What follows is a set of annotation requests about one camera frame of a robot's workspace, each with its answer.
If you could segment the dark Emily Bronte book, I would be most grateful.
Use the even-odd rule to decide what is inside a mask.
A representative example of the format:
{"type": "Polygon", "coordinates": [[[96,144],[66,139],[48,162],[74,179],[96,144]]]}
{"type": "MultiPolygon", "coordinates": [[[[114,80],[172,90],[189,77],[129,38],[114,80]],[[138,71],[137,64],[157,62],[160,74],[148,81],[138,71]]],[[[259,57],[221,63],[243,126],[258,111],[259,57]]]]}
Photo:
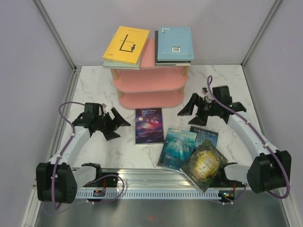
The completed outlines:
{"type": "Polygon", "coordinates": [[[218,135],[219,135],[217,132],[202,129],[196,126],[191,126],[190,131],[196,133],[196,140],[195,140],[193,152],[195,152],[198,149],[198,147],[206,140],[211,142],[215,147],[217,146],[218,135]]]}

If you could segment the blue 20000 Leagues book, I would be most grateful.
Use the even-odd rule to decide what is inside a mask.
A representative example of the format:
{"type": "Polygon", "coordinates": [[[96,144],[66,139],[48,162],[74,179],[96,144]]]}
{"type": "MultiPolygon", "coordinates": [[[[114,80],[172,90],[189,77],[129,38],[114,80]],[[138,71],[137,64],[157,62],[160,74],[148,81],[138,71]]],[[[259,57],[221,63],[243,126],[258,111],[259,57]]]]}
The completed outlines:
{"type": "Polygon", "coordinates": [[[169,128],[157,166],[179,172],[193,153],[196,136],[195,132],[169,128]]]}

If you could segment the purple Robinson Crusoe book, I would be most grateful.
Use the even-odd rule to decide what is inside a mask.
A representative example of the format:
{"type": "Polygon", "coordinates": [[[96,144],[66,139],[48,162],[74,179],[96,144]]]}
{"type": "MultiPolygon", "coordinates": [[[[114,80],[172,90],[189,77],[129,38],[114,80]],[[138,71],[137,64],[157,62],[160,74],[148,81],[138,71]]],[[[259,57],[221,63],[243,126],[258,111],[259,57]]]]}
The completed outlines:
{"type": "Polygon", "coordinates": [[[135,110],[135,144],[161,144],[164,142],[161,108],[135,110]]]}

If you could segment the green gold fantasy book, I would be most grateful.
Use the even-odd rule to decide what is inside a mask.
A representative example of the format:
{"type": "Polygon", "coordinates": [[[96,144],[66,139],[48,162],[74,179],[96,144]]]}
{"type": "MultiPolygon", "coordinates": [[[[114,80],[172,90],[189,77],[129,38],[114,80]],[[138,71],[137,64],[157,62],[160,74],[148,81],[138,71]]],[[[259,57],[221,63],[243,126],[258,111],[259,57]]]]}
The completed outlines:
{"type": "Polygon", "coordinates": [[[214,146],[205,140],[180,168],[180,171],[202,192],[205,192],[216,177],[219,166],[228,159],[214,146]]]}

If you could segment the dark Moon and Sixpence book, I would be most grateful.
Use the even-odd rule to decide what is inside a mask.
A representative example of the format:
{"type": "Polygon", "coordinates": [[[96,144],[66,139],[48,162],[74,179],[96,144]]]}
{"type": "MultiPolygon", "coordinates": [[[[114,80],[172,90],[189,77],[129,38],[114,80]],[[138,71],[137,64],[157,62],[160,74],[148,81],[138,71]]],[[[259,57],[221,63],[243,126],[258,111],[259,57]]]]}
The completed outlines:
{"type": "Polygon", "coordinates": [[[154,62],[156,66],[190,66],[191,61],[159,61],[158,60],[158,44],[159,44],[159,31],[154,31],[154,42],[155,42],[155,48],[154,48],[154,62]]]}

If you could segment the pale green Great Gatsby book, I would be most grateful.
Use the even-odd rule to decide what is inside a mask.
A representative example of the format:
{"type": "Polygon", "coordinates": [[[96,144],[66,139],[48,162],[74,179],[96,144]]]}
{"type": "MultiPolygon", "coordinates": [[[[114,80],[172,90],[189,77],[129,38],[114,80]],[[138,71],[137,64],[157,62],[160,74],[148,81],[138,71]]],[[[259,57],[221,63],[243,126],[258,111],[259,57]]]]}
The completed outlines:
{"type": "Polygon", "coordinates": [[[104,68],[139,70],[141,54],[134,52],[104,53],[104,68]]]}

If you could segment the light blue book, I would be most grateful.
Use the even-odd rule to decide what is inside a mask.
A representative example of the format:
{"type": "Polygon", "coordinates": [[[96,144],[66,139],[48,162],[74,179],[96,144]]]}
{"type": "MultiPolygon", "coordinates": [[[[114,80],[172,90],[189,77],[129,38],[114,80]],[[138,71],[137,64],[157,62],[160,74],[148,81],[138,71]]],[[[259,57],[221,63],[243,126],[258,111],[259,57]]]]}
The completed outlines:
{"type": "Polygon", "coordinates": [[[159,27],[158,61],[192,61],[194,58],[192,32],[190,27],[159,27]]]}

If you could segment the yellow Little Prince book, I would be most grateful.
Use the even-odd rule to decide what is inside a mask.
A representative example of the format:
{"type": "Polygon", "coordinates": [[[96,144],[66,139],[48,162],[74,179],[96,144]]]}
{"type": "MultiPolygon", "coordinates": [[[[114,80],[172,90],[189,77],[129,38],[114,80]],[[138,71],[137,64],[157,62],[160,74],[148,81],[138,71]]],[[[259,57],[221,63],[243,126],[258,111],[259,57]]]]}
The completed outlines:
{"type": "Polygon", "coordinates": [[[136,65],[150,31],[120,26],[107,47],[103,59],[119,63],[136,65]]]}

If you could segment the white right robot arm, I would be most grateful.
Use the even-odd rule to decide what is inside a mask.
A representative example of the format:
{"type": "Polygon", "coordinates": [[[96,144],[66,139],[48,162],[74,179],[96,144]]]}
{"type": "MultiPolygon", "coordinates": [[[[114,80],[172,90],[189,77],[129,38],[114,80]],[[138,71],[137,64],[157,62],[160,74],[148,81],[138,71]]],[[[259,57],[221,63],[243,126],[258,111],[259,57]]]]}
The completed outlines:
{"type": "Polygon", "coordinates": [[[253,160],[250,166],[227,164],[216,174],[219,185],[228,186],[235,180],[248,184],[254,193],[267,192],[272,196],[275,196],[273,190],[285,188],[285,194],[279,198],[287,198],[290,194],[290,153],[278,150],[253,126],[242,103],[233,102],[228,86],[214,87],[210,95],[212,100],[193,93],[178,115],[192,115],[197,106],[197,113],[189,124],[200,126],[205,126],[210,116],[220,117],[237,133],[253,160]]]}

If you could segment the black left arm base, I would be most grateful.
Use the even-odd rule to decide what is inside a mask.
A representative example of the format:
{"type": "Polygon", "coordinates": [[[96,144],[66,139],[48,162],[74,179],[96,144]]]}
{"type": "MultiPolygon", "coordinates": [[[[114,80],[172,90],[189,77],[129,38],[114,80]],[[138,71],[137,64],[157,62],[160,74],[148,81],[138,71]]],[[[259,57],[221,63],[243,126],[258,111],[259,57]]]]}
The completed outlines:
{"type": "Polygon", "coordinates": [[[117,174],[107,174],[107,175],[103,175],[102,177],[92,181],[92,182],[88,182],[88,184],[92,184],[92,183],[99,183],[102,182],[103,183],[103,189],[104,191],[106,191],[106,187],[107,187],[107,178],[109,177],[113,177],[114,179],[119,179],[122,182],[122,190],[121,192],[113,199],[110,200],[105,200],[103,201],[103,198],[97,198],[97,199],[86,199],[87,203],[91,203],[91,204],[109,204],[112,203],[118,199],[120,199],[125,191],[125,181],[122,179],[122,177],[120,177],[117,174]]]}

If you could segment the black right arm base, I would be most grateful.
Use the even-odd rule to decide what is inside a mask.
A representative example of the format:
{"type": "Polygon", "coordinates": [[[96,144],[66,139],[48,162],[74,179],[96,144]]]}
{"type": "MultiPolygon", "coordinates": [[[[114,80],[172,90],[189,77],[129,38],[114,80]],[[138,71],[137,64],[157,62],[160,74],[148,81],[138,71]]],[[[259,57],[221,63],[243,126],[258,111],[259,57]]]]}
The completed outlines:
{"type": "Polygon", "coordinates": [[[229,180],[226,177],[224,169],[227,166],[234,166],[236,164],[236,162],[231,162],[219,165],[217,174],[211,183],[211,187],[221,189],[221,192],[219,192],[220,199],[214,200],[213,202],[219,203],[223,206],[233,205],[235,201],[239,200],[246,192],[247,184],[235,180],[229,180]]]}

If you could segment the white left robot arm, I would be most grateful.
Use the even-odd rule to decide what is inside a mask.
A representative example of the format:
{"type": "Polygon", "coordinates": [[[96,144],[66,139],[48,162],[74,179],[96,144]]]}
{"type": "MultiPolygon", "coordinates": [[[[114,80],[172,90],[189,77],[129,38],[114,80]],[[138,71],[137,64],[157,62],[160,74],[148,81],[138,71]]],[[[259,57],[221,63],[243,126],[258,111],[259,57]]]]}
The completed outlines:
{"type": "Polygon", "coordinates": [[[85,103],[83,107],[84,111],[74,121],[67,121],[72,131],[66,143],[47,162],[36,167],[37,197],[40,201],[53,205],[71,204],[80,188],[105,186],[104,179],[118,178],[116,174],[105,175],[101,166],[95,163],[85,163],[75,171],[72,169],[93,133],[101,132],[110,141],[120,137],[116,133],[119,127],[130,126],[114,107],[109,113],[99,103],[85,103]]]}

